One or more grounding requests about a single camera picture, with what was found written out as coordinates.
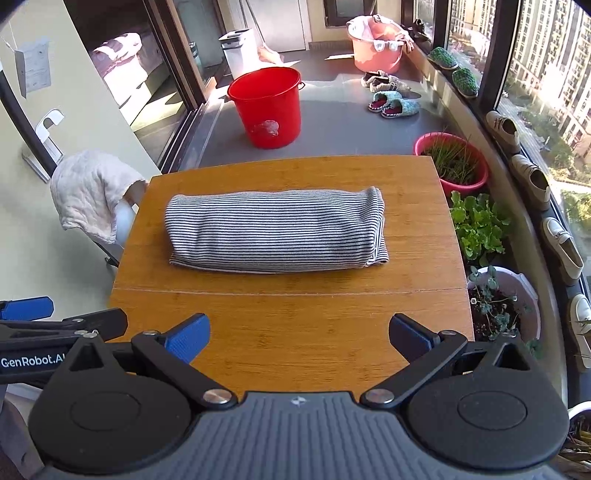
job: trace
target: white trash can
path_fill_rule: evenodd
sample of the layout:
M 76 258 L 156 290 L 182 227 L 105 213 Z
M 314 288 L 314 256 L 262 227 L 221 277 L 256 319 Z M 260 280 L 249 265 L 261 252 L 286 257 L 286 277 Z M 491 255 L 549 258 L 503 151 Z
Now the white trash can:
M 234 30 L 219 39 L 232 76 L 236 80 L 240 75 L 254 72 L 261 68 L 252 29 Z

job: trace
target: slipper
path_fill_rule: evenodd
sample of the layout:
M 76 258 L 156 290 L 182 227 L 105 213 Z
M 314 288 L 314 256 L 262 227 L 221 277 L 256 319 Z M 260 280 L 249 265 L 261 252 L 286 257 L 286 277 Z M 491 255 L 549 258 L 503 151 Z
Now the slipper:
M 443 70 L 454 70 L 457 68 L 456 59 L 443 47 L 432 49 L 427 58 Z
M 453 72 L 452 83 L 464 97 L 476 98 L 478 96 L 476 77 L 474 77 L 470 69 L 459 69 Z
M 380 113 L 392 100 L 402 98 L 399 92 L 376 92 L 368 105 L 370 112 Z
M 394 75 L 386 75 L 383 77 L 374 77 L 369 84 L 369 90 L 375 92 L 387 92 L 389 90 L 396 90 L 398 92 L 408 92 L 410 87 L 407 83 Z
M 378 70 L 377 72 L 367 72 L 365 75 L 361 77 L 361 86 L 369 88 L 369 84 L 372 82 L 374 78 L 385 76 L 386 72 L 383 70 Z
M 411 116 L 418 113 L 418 102 L 414 100 L 393 99 L 382 108 L 384 118 L 398 118 L 399 116 Z

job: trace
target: wall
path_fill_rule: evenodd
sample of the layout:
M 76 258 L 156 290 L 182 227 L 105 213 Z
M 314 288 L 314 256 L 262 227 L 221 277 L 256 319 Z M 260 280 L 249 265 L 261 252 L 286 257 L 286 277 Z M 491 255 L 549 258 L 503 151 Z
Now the wall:
M 378 0 L 378 13 L 400 23 L 401 15 L 400 0 Z
M 158 174 L 93 67 L 63 0 L 28 0 L 11 25 L 18 44 L 40 37 L 50 40 L 52 85 L 26 100 L 17 93 L 31 123 L 59 108 L 66 117 L 50 132 L 66 155 L 101 149 L 148 179 Z M 1 34 L 13 43 L 9 26 Z M 14 54 L 3 41 L 0 59 L 12 90 L 18 92 Z M 48 295 L 56 307 L 55 319 L 105 308 L 114 272 L 81 231 L 62 230 L 49 185 L 22 160 L 24 143 L 1 105 L 0 144 L 0 300 Z
M 346 27 L 327 27 L 324 21 L 324 1 L 307 0 L 312 41 L 347 40 Z

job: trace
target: shoe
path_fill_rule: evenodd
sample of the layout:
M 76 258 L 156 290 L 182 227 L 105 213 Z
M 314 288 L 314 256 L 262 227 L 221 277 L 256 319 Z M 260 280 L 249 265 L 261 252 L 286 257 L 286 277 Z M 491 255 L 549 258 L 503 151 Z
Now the shoe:
M 398 77 L 394 75 L 386 75 L 383 77 L 374 77 L 374 79 L 369 84 L 369 90 L 372 93 L 387 92 L 389 90 L 408 92 L 410 87 Z
M 394 99 L 382 110 L 384 118 L 398 118 L 399 116 L 411 116 L 418 113 L 418 102 L 414 100 Z
M 505 144 L 504 146 L 509 149 L 510 153 L 519 153 L 521 151 L 519 132 L 513 120 L 492 110 L 486 114 L 486 123 L 496 137 Z
M 470 69 L 459 69 L 453 72 L 452 82 L 464 97 L 476 98 L 478 96 L 476 77 Z
M 583 259 L 567 232 L 556 218 L 542 220 L 542 237 L 560 259 L 560 272 L 564 283 L 574 285 L 583 271 Z
M 425 24 L 420 18 L 413 22 L 408 29 L 408 33 L 414 41 L 423 42 L 429 40 L 429 37 L 425 35 Z
M 569 320 L 574 340 L 580 354 L 580 363 L 584 369 L 591 368 L 591 348 L 584 336 L 591 331 L 591 305 L 585 295 L 575 295 L 569 303 Z
M 513 155 L 509 165 L 519 183 L 527 190 L 535 207 L 542 211 L 548 210 L 550 208 L 550 185 L 539 166 L 523 155 Z
M 370 112 L 380 113 L 392 100 L 402 98 L 399 92 L 377 92 L 372 102 L 368 105 Z
M 386 72 L 383 70 L 378 70 L 377 72 L 367 72 L 365 75 L 361 77 L 361 86 L 365 88 L 369 88 L 369 85 L 376 77 L 385 77 Z
M 443 47 L 432 49 L 431 53 L 427 55 L 427 58 L 444 70 L 454 70 L 457 68 L 456 59 Z

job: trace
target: glass window pane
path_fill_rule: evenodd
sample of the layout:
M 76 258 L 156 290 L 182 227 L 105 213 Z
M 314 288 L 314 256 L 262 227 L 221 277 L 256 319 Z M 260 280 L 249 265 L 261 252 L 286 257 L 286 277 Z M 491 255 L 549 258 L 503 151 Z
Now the glass window pane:
M 435 0 L 415 0 L 415 17 L 423 20 L 425 25 L 425 35 L 433 40 L 433 17 L 435 9 Z
M 338 17 L 358 17 L 363 15 L 363 0 L 335 0 Z
M 219 37 L 223 35 L 212 0 L 174 0 L 191 54 L 204 81 L 223 60 Z
M 572 0 L 524 2 L 498 111 L 548 177 L 591 280 L 591 17 Z
M 480 85 L 491 44 L 496 0 L 452 0 L 447 49 Z

